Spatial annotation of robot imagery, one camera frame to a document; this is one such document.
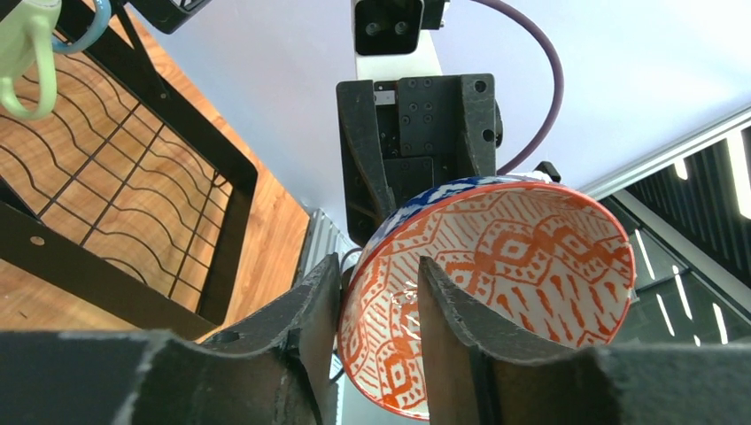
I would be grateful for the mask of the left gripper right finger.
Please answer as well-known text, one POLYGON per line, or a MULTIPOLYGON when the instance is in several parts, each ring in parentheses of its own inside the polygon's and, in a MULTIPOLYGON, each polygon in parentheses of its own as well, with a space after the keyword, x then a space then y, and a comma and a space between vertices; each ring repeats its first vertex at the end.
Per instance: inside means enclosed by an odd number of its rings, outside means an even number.
POLYGON ((418 271, 433 424, 747 424, 748 344, 571 349, 461 290, 432 258, 418 271))

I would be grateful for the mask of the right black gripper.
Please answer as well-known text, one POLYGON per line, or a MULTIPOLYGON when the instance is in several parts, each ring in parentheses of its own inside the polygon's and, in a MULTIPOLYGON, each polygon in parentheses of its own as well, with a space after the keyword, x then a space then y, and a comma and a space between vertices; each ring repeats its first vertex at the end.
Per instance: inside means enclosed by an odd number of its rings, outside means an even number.
POLYGON ((495 175, 502 136, 489 73, 341 81, 336 86, 347 234, 368 242, 426 189, 495 175))

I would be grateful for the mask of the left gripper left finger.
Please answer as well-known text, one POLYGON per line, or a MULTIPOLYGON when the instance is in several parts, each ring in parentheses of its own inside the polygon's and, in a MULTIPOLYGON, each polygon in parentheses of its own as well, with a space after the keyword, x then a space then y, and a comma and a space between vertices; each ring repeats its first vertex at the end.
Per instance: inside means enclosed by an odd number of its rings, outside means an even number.
POLYGON ((4 424, 330 424, 341 272, 197 344, 165 330, 1 335, 4 424))

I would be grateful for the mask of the red patterned bowl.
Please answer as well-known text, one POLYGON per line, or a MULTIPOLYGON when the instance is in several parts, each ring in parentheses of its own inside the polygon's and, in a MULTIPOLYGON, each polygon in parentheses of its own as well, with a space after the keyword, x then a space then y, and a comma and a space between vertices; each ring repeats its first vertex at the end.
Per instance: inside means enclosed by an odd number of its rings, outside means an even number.
POLYGON ((369 401, 426 421, 421 257, 480 304, 567 347, 610 343, 627 314, 634 252, 601 203, 525 175, 454 180, 409 199, 366 242, 345 291, 337 351, 369 401))

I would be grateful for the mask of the black wire dish rack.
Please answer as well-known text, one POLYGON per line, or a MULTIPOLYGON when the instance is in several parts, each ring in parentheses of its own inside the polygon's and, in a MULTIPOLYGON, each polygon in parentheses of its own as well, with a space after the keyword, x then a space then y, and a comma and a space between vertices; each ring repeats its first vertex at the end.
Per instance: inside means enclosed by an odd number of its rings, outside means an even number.
POLYGON ((157 69, 128 3, 56 60, 42 120, 1 115, 1 269, 138 328, 228 317, 255 165, 157 69))

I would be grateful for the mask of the blue mug yellow inside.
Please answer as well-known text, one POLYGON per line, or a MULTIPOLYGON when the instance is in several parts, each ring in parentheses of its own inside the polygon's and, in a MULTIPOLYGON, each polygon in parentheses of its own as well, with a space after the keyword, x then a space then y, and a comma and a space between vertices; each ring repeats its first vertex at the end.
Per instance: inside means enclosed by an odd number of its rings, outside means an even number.
POLYGON ((109 27, 112 18, 112 4, 109 0, 94 0, 95 13, 85 33, 73 42, 63 42, 56 36, 52 39, 52 50, 57 54, 82 52, 95 43, 109 27))

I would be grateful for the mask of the green handled cream mug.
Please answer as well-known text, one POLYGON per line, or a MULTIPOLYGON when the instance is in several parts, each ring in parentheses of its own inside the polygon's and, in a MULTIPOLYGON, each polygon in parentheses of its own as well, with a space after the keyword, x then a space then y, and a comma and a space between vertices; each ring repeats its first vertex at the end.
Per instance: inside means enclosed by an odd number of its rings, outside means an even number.
POLYGON ((22 120, 49 114, 57 99, 52 36, 61 12, 60 1, 21 1, 1 21, 1 105, 22 120), (38 73, 36 108, 20 101, 15 81, 29 68, 38 73))

